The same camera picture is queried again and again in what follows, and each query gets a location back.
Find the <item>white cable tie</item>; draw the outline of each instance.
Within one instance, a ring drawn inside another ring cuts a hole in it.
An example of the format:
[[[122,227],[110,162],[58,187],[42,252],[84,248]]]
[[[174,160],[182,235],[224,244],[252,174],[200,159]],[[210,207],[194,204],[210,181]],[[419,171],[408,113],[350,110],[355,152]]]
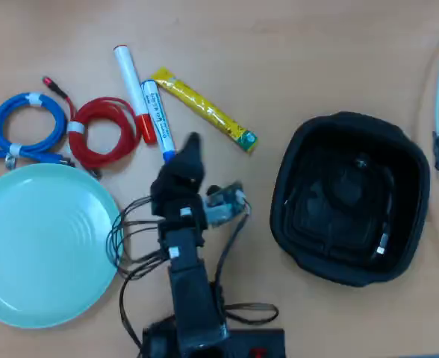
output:
[[[30,103],[31,106],[42,107],[42,100],[40,99],[41,95],[42,93],[30,92],[25,98],[28,100],[28,103]]]
[[[70,121],[67,126],[67,132],[78,132],[80,134],[85,133],[85,126],[80,122]]]
[[[20,157],[20,149],[22,148],[22,144],[19,143],[12,143],[9,147],[9,153],[15,157]]]

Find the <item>red connector plug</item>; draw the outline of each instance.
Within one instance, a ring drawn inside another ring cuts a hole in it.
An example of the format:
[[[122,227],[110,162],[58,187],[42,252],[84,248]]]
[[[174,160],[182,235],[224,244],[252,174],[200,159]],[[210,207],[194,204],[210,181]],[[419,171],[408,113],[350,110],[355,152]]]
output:
[[[68,95],[60,89],[60,87],[50,78],[50,77],[42,77],[42,82],[52,91],[57,93],[63,99],[68,99]]]

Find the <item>blue marker cap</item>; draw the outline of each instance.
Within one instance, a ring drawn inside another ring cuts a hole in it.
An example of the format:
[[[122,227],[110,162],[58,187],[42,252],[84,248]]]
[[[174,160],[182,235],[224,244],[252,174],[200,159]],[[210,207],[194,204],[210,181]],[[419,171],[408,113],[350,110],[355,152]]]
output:
[[[175,155],[176,153],[174,151],[165,151],[163,153],[163,159],[165,159],[165,163],[168,163]]]

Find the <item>black wire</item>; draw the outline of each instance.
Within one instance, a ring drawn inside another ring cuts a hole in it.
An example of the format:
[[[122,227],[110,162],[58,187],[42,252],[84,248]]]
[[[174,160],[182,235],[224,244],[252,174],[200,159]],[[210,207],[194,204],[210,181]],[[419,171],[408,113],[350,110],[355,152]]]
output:
[[[132,203],[130,203],[113,221],[112,228],[107,236],[106,241],[106,251],[108,259],[112,262],[112,264],[117,267],[118,273],[123,278],[126,278],[135,267],[134,265],[141,265],[150,259],[153,253],[150,253],[146,256],[133,258],[128,252],[128,248],[126,242],[130,242],[132,236],[142,233],[148,230],[157,230],[158,222],[160,220],[127,220],[127,216],[136,210],[138,207],[141,207],[145,204],[148,204],[152,201],[150,196],[146,196],[143,198],[139,198]],[[142,227],[140,229],[134,230],[134,226],[141,225],[150,225],[147,227]],[[134,275],[131,279],[137,280],[138,275]]]
[[[250,319],[232,313],[231,311],[259,311],[272,312],[273,314],[266,318]],[[279,308],[274,304],[264,304],[262,302],[227,304],[225,305],[225,314],[226,317],[242,324],[247,324],[249,326],[262,326],[263,324],[270,323],[278,318]]]
[[[226,257],[229,254],[229,251],[233,247],[234,242],[240,231],[244,228],[244,225],[248,221],[249,216],[251,215],[251,205],[246,201],[246,214],[243,218],[238,222],[236,228],[233,231],[233,234],[230,236],[228,242],[226,243],[225,248],[223,249],[221,256],[219,257],[217,263],[217,270],[214,274],[214,288],[217,300],[217,309],[220,314],[223,314],[226,318],[230,318],[233,321],[240,322],[242,324],[247,324],[249,326],[261,326],[266,323],[270,323],[274,321],[279,316],[279,308],[274,304],[265,304],[262,302],[258,303],[239,303],[239,304],[229,304],[224,306],[224,310],[222,307],[222,290],[221,290],[221,274],[223,266],[225,265]],[[273,314],[266,318],[260,319],[249,319],[244,318],[238,314],[231,313],[230,311],[235,310],[244,310],[244,311],[264,311],[264,312],[272,312]]]
[[[136,267],[135,270],[130,272],[130,274],[123,281],[122,288],[120,289],[120,294],[119,294],[119,311],[120,311],[120,318],[122,320],[123,327],[127,331],[128,335],[131,337],[133,342],[135,342],[138,349],[140,349],[140,354],[142,353],[143,345],[140,339],[138,338],[137,334],[135,333],[133,327],[131,326],[130,321],[128,320],[128,316],[125,311],[125,306],[123,302],[124,301],[123,296],[125,294],[125,288],[131,280],[139,280],[140,278],[144,277],[149,272],[153,271],[159,265],[161,265],[166,261],[166,258],[162,256],[160,250],[154,252],[157,254],[157,256],[153,256],[151,259],[147,260],[147,262]]]
[[[122,212],[120,212],[120,214],[113,221],[113,225],[110,233],[107,236],[106,242],[108,259],[117,268],[119,275],[125,278],[119,293],[120,318],[128,335],[139,348],[139,356],[141,355],[143,346],[133,327],[131,326],[125,311],[125,288],[130,281],[139,280],[149,272],[156,269],[159,265],[167,260],[167,257],[162,250],[156,250],[138,258],[133,258],[130,255],[125,246],[126,242],[130,242],[131,238],[138,233],[142,233],[147,230],[157,230],[159,220],[127,220],[127,216],[138,207],[148,204],[151,200],[152,199],[149,196],[137,199],[131,202],[124,210],[122,210]],[[142,227],[136,230],[132,229],[135,226],[149,224],[153,224],[153,226]]]

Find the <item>black container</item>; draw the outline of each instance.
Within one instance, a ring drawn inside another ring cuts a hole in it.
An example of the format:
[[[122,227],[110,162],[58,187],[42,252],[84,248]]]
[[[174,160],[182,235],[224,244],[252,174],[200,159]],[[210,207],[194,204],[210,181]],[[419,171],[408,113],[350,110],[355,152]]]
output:
[[[366,286],[409,266],[430,191],[423,152],[395,125],[341,112],[294,134],[276,180],[270,224],[303,269]]]

